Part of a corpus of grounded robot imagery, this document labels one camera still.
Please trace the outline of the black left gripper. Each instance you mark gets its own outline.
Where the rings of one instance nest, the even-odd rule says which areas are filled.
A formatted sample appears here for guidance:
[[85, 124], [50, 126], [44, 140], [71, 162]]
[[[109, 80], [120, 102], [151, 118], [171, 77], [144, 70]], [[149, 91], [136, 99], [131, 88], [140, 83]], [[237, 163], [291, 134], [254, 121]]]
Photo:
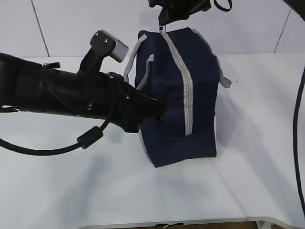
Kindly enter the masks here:
[[135, 90], [133, 112], [128, 98], [128, 92], [132, 87], [124, 82], [121, 75], [114, 72], [103, 73], [102, 76], [105, 83], [102, 102], [103, 104], [109, 103], [110, 106], [102, 124], [102, 130], [105, 130], [108, 124], [113, 123], [126, 133], [138, 133], [142, 123], [139, 117], [161, 119], [166, 108], [163, 102]]

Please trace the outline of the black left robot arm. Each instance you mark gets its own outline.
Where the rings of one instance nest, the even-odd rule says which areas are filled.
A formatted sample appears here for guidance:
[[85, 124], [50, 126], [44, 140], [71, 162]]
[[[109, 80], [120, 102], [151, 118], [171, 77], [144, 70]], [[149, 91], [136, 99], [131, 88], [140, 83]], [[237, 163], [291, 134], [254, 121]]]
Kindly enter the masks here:
[[0, 104], [23, 112], [110, 119], [127, 133], [147, 118], [160, 120], [165, 104], [148, 97], [117, 73], [83, 75], [0, 55]]

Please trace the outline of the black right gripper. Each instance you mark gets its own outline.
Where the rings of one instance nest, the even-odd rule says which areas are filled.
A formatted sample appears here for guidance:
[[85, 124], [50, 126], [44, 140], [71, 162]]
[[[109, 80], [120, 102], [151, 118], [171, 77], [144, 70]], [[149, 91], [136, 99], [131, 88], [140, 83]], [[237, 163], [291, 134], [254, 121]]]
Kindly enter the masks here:
[[188, 16], [211, 8], [209, 0], [148, 0], [149, 7], [161, 6], [159, 25], [188, 19]]

